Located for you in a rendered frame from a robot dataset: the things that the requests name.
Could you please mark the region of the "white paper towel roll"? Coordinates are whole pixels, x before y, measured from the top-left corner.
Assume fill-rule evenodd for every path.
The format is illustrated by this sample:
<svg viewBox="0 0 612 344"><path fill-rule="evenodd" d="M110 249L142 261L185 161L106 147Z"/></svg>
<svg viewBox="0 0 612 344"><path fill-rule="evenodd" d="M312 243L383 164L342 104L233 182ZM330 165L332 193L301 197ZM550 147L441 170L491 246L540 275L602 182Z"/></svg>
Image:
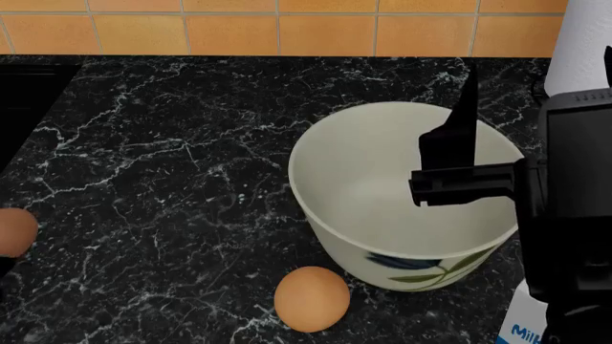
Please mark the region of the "white paper towel roll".
<svg viewBox="0 0 612 344"><path fill-rule="evenodd" d="M612 47L612 0L569 0L545 77L547 96L608 88L607 46Z"/></svg>

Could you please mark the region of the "brown egg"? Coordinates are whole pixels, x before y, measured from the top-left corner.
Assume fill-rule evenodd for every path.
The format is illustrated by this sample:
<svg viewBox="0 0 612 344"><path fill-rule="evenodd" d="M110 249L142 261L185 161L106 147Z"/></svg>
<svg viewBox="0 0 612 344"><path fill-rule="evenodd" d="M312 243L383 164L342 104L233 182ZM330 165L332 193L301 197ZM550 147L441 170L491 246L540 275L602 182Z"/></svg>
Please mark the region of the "brown egg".
<svg viewBox="0 0 612 344"><path fill-rule="evenodd" d="M31 247L38 222L22 208L0 208L0 257L20 257Z"/></svg>
<svg viewBox="0 0 612 344"><path fill-rule="evenodd" d="M302 333L328 329L346 314L350 291L329 269L304 267L287 274L274 293L274 309L289 328Z"/></svg>

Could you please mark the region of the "white bowl with leaf print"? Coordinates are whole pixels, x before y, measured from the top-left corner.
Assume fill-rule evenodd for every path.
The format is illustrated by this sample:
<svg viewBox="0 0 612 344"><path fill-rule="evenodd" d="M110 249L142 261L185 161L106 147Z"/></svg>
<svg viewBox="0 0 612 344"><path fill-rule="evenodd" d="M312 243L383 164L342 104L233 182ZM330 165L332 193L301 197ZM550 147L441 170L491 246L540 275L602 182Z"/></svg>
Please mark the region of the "white bowl with leaf print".
<svg viewBox="0 0 612 344"><path fill-rule="evenodd" d="M395 291L440 289L516 233L514 203L505 197L413 202L418 139L449 114L417 102L357 105L321 119L295 144L288 165L295 199L327 254L363 282Z"/></svg>

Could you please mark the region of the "white blue milk carton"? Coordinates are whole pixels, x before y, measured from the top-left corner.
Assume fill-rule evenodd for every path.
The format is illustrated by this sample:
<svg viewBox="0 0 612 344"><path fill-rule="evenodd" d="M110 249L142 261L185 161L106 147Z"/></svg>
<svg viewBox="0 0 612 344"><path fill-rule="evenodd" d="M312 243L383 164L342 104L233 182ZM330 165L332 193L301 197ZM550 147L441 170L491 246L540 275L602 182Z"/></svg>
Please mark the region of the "white blue milk carton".
<svg viewBox="0 0 612 344"><path fill-rule="evenodd" d="M535 300L526 280L517 286L494 344L541 344L548 304Z"/></svg>

